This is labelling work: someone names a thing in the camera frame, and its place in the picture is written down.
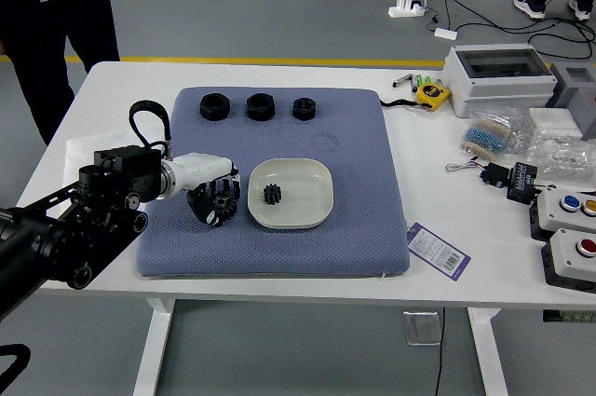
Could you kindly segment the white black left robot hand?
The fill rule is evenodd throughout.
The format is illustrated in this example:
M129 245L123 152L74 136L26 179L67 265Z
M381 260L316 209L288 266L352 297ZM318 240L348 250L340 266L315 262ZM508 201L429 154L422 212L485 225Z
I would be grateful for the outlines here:
M169 179L169 195L187 192L186 200L196 218L221 226L234 217L240 198L240 175L227 157L189 153L162 162Z

